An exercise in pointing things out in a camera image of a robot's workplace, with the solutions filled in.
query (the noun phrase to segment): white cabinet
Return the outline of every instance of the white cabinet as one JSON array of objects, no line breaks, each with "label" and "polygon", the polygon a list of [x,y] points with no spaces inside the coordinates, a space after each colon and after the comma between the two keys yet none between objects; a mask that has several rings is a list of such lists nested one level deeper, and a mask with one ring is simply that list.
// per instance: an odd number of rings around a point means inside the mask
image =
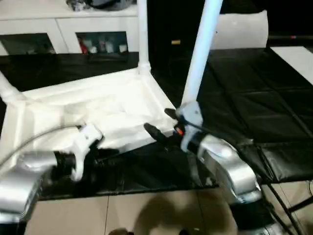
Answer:
[{"label": "white cabinet", "polygon": [[82,53],[79,35],[99,32],[107,38],[112,37],[110,32],[125,33],[128,51],[139,51],[137,17],[68,18],[57,19],[57,23],[69,53]]},{"label": "white cabinet", "polygon": [[65,0],[0,0],[0,55],[124,53],[139,51],[138,41],[136,4],[74,12]]},{"label": "white cabinet", "polygon": [[18,54],[19,49],[14,41],[20,43],[22,51],[23,41],[25,45],[31,43],[29,38],[35,42],[36,34],[43,40],[47,37],[47,46],[51,45],[55,53],[68,53],[55,19],[33,19],[0,21],[0,55],[8,55],[11,50],[16,51],[13,54]]}]

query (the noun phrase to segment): table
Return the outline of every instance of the table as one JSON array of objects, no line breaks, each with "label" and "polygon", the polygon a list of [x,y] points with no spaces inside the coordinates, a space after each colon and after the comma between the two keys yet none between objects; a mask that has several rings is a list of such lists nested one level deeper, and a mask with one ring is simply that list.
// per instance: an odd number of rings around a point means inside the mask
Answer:
[{"label": "table", "polygon": [[[190,54],[154,60],[152,74],[180,105]],[[0,58],[0,70],[21,91],[135,68],[138,54],[122,61],[101,55],[34,55]],[[204,126],[234,143],[263,183],[313,178],[312,85],[266,49],[212,51],[198,101]],[[0,104],[0,117],[5,106]],[[177,148],[153,143],[105,160],[88,182],[65,179],[47,186],[42,200],[215,187],[209,172]]]}]

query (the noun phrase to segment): glass cabinet door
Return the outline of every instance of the glass cabinet door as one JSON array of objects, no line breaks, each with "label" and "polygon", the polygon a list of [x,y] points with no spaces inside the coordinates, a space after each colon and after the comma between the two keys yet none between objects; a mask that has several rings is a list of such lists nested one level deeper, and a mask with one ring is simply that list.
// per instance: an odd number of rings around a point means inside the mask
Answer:
[{"label": "glass cabinet door", "polygon": [[8,55],[55,54],[46,33],[0,35],[0,42]]},{"label": "glass cabinet door", "polygon": [[84,54],[119,55],[128,53],[126,32],[76,33]]}]

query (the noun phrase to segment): black wire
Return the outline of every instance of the black wire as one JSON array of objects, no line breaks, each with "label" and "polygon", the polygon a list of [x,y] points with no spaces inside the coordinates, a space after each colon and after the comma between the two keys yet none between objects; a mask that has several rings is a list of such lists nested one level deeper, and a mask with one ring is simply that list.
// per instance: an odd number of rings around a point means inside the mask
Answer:
[{"label": "black wire", "polygon": [[310,180],[309,182],[308,182],[308,191],[309,191],[309,194],[310,194],[310,196],[311,197],[313,197],[313,193],[312,193],[312,191],[311,191],[311,184],[313,183],[313,180]]},{"label": "black wire", "polygon": [[187,121],[187,120],[184,120],[184,122],[185,122],[185,124],[188,124],[188,125],[190,125],[190,126],[193,126],[193,127],[197,128],[197,129],[199,129],[199,130],[201,130],[201,131],[203,131],[203,132],[205,132],[205,133],[207,133],[207,134],[211,134],[211,135],[213,135],[213,136],[216,137],[216,138],[219,138],[219,139],[222,139],[222,140],[226,141],[227,143],[229,143],[231,146],[233,146],[233,147],[234,147],[235,149],[237,149],[237,150],[239,149],[238,145],[237,145],[236,143],[234,143],[234,141],[231,141],[231,140],[229,140],[229,139],[226,139],[225,137],[223,137],[223,136],[221,136],[220,134],[218,134],[218,133],[216,133],[216,132],[214,132],[214,131],[208,129],[207,127],[198,126],[198,125],[196,125],[196,124],[194,124],[194,123],[191,123],[191,122],[189,122],[189,121]]},{"label": "black wire", "polygon": [[177,115],[176,115],[176,111],[175,111],[174,109],[165,109],[164,111],[165,111],[165,113],[166,113],[169,117],[171,117],[172,119],[177,120],[179,123],[181,123],[181,124],[183,124],[183,125],[190,125],[190,126],[193,126],[193,127],[197,128],[198,130],[201,130],[202,132],[205,132],[205,133],[207,133],[207,134],[211,134],[211,135],[213,135],[213,136],[215,136],[215,137],[217,137],[217,138],[220,138],[220,139],[224,140],[224,138],[223,138],[220,134],[218,134],[218,133],[216,133],[216,132],[210,130],[209,128],[196,125],[196,124],[194,124],[194,123],[192,123],[192,122],[186,120],[186,119],[184,118],[184,116],[177,116]]},{"label": "black wire", "polygon": [[56,128],[52,128],[48,131],[42,132],[40,134],[37,134],[31,138],[29,138],[28,140],[26,140],[25,142],[23,142],[19,147],[17,147],[16,149],[14,149],[13,151],[11,151],[0,163],[0,168],[13,156],[15,155],[18,151],[20,151],[21,149],[23,149],[24,147],[26,147],[27,145],[29,145],[30,143],[32,143],[34,140],[45,136],[47,134],[56,132],[56,131],[60,131],[60,130],[64,130],[64,129],[68,129],[68,128],[81,128],[80,125],[67,125],[67,126],[60,126],[60,127],[56,127]]}]

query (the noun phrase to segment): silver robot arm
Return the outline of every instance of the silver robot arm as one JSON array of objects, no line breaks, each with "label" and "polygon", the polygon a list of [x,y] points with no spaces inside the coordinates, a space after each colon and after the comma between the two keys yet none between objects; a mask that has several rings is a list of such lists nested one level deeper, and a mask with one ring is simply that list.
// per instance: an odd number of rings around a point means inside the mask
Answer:
[{"label": "silver robot arm", "polygon": [[70,153],[34,151],[21,155],[0,177],[0,224],[24,223],[31,218],[42,185],[51,179],[53,169],[67,169],[72,181],[80,181],[85,156],[102,138],[93,125],[86,125],[75,137]]},{"label": "silver robot arm", "polygon": [[251,167],[228,142],[202,132],[202,115],[197,102],[176,110],[185,123],[181,149],[195,153],[214,175],[230,205],[241,235],[282,235],[281,228],[265,207],[261,188]]}]

